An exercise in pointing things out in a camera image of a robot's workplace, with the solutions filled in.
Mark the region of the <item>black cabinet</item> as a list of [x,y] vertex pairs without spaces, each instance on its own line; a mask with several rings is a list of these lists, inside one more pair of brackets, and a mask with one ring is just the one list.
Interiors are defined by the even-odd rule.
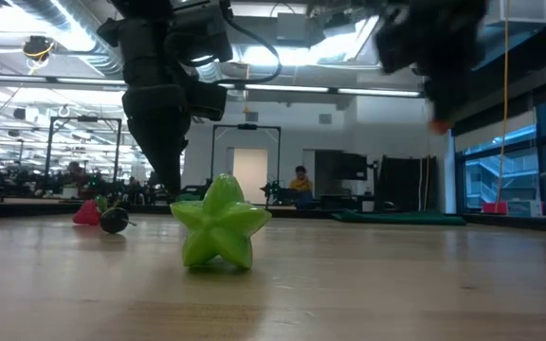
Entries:
[[315,198],[322,210],[358,208],[351,181],[366,181],[367,157],[342,151],[315,151]]

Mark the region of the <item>dark green cloth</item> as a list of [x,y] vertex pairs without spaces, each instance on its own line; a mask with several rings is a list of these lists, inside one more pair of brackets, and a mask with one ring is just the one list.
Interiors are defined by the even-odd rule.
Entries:
[[440,212],[361,213],[343,210],[332,213],[332,217],[343,223],[466,225],[465,219],[461,216],[445,215]]

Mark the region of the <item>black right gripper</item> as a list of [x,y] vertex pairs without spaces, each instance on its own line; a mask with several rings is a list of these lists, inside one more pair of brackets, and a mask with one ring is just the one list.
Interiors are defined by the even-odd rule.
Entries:
[[374,42],[383,71],[415,65],[432,81],[425,83],[432,120],[450,121],[466,103],[480,57],[486,0],[374,0],[374,11],[382,21]]

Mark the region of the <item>person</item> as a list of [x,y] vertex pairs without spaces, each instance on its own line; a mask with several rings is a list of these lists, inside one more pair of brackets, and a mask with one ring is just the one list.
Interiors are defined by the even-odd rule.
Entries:
[[313,184],[307,176],[304,166],[296,166],[296,177],[290,182],[291,190],[297,209],[311,209],[314,204]]
[[87,184],[89,176],[85,172],[84,168],[80,166],[78,161],[71,161],[67,166],[68,175],[64,180],[66,187],[74,187],[77,190],[82,190]]

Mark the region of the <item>black standing panel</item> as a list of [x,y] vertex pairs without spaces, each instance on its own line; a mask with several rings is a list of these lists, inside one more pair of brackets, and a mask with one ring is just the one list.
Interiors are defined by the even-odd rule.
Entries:
[[438,209],[438,165],[435,156],[395,158],[384,155],[378,196],[400,211]]

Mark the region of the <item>black background rig frame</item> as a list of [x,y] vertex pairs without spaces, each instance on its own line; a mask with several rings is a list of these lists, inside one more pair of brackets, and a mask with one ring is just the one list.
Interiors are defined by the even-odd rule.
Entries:
[[71,162],[77,162],[85,176],[93,177],[87,186],[117,182],[122,133],[120,118],[95,113],[51,117],[45,147],[45,183],[49,186],[58,171],[68,171]]
[[282,128],[215,124],[211,133],[210,178],[232,175],[247,202],[268,207],[270,181],[280,177]]

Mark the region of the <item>green toy starfruit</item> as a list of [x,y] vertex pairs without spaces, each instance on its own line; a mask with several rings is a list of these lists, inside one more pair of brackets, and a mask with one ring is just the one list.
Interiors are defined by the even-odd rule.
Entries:
[[251,237],[272,214],[245,200],[238,180],[217,175],[201,201],[171,204],[174,218],[187,228],[182,246],[186,267],[196,267],[220,257],[243,269],[253,264]]

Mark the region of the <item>long ceiling light fixture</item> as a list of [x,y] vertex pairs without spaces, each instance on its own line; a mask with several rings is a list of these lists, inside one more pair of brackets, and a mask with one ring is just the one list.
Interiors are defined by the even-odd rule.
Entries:
[[239,91],[270,91],[286,93],[308,93],[327,95],[348,95],[365,97],[389,97],[389,98],[422,98],[424,94],[419,91],[367,89],[367,88],[338,88],[321,86],[299,85],[274,85],[274,84],[231,84],[220,83],[220,86],[228,90]]

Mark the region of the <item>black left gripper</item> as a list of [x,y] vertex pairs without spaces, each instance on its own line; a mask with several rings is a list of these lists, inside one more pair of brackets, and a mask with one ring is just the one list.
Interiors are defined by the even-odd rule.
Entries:
[[191,125],[185,91],[178,85],[129,88],[122,97],[129,130],[171,194],[181,188],[180,154]]

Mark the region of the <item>dark toy fruit with stem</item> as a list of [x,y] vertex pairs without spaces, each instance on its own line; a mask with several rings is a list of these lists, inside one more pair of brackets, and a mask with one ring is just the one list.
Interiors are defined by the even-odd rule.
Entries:
[[130,221],[129,213],[121,207],[112,207],[100,216],[100,228],[108,234],[118,234],[128,225],[135,225]]

